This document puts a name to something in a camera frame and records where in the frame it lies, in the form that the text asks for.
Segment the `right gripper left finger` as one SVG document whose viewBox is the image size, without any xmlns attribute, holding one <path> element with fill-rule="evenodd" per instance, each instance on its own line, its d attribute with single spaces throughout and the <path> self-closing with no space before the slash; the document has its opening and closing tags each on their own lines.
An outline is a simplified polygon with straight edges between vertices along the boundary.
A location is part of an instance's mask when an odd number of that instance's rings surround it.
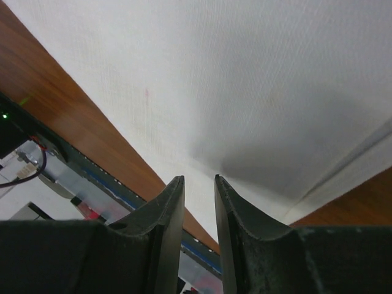
<svg viewBox="0 0 392 294">
<path fill-rule="evenodd" d="M 175 293 L 184 177 L 111 224 L 1 222 L 2 293 Z"/>
</svg>

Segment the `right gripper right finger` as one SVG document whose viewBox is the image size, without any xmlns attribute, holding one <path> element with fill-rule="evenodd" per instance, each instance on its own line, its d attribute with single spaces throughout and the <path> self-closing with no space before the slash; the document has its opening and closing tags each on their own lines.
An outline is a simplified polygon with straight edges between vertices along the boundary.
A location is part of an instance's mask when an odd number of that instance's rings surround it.
<svg viewBox="0 0 392 294">
<path fill-rule="evenodd" d="M 391 292 L 391 227 L 289 227 L 214 182 L 225 293 Z"/>
</svg>

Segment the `white cloth napkin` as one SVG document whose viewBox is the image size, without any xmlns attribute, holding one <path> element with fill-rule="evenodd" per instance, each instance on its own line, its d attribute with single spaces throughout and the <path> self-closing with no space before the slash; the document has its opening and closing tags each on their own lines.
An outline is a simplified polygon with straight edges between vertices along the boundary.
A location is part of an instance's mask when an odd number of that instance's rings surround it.
<svg viewBox="0 0 392 294">
<path fill-rule="evenodd" d="M 213 177 L 291 224 L 391 167 L 390 1 L 7 1 L 217 237 Z"/>
</svg>

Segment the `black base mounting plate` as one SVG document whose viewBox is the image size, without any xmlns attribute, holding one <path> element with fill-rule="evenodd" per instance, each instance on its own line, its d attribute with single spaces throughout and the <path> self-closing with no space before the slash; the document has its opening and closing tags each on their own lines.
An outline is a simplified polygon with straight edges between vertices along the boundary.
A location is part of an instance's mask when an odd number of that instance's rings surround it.
<svg viewBox="0 0 392 294">
<path fill-rule="evenodd" d="M 27 111 L 1 95 L 1 125 L 10 124 L 27 135 L 15 148 L 26 163 L 40 166 L 39 148 L 47 166 L 39 179 L 57 194 L 68 197 L 87 219 L 110 225 L 146 202 L 95 162 L 75 149 Z M 219 255 L 183 231 L 179 256 L 181 293 L 222 293 Z"/>
</svg>

